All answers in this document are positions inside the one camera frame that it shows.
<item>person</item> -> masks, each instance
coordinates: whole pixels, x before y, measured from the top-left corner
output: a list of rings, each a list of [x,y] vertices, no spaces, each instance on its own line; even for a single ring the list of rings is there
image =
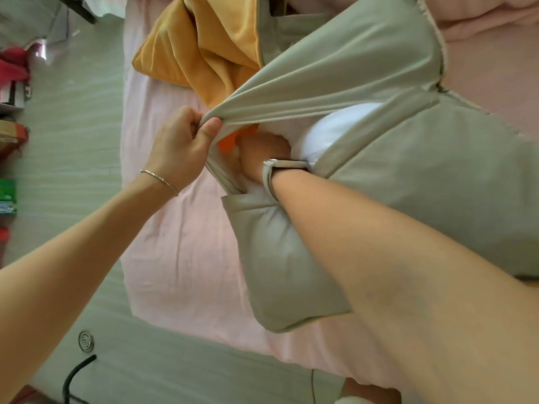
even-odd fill
[[[201,117],[181,108],[159,132],[145,172],[0,270],[0,403],[44,363],[145,222],[201,173],[221,127],[213,118],[198,128]],[[274,135],[242,137],[238,146],[241,169],[255,182],[264,160],[290,156]],[[272,183],[306,246],[427,402],[537,401],[536,294],[359,192],[302,170],[278,171]]]

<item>gray tiled floor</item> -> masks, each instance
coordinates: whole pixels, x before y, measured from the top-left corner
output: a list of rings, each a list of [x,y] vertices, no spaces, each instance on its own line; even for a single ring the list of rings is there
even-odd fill
[[[34,249],[95,210],[120,188],[122,21],[105,18],[81,32],[51,65],[36,62],[34,96],[19,119],[31,129],[7,172],[19,189],[6,262]],[[59,399],[64,377],[86,355],[77,334],[89,329],[98,361],[72,391],[103,403],[310,403],[309,371],[270,357],[187,338],[131,316],[119,264],[32,382]],[[315,374],[318,403],[340,379]]]

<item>bracelet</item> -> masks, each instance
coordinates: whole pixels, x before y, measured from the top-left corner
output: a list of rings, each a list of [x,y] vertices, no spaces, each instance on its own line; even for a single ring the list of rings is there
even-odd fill
[[[167,182],[164,178],[158,176],[158,175],[155,174],[155,173],[152,173],[150,170],[140,170],[140,172],[141,172],[141,173],[146,173],[147,175],[150,175],[150,176],[152,176],[152,177],[155,177],[155,178],[156,178],[157,180],[159,180],[161,183],[164,183],[164,184],[166,184],[167,186],[169,186],[170,189],[171,189],[172,191],[174,191],[174,194],[175,194],[176,196],[179,195],[179,192],[178,192],[174,187],[172,187],[172,185],[171,185],[169,182]]]

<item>yellow cloth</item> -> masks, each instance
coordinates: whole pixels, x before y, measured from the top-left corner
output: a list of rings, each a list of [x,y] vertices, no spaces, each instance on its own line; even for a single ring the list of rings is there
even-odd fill
[[[174,0],[133,59],[133,68],[191,87],[217,106],[262,66],[258,0]]]

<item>smartwatch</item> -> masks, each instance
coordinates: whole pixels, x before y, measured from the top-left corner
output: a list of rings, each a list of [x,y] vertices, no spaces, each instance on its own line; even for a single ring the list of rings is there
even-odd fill
[[[276,201],[277,197],[273,192],[273,186],[271,184],[271,176],[273,169],[303,169],[310,172],[309,162],[304,160],[284,160],[284,159],[269,159],[264,162],[264,171],[262,172],[262,181],[264,182],[264,188],[266,192],[273,197]]]

